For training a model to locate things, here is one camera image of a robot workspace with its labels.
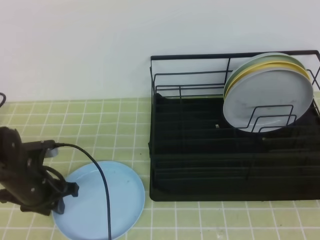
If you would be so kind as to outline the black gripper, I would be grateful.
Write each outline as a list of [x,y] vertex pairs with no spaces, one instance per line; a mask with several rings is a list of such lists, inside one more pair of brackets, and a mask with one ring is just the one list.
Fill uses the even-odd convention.
[[66,182],[55,169],[44,165],[47,149],[55,148],[53,140],[28,143],[5,142],[0,146],[1,203],[14,203],[23,212],[48,216],[63,215],[66,196],[78,197],[76,182]]

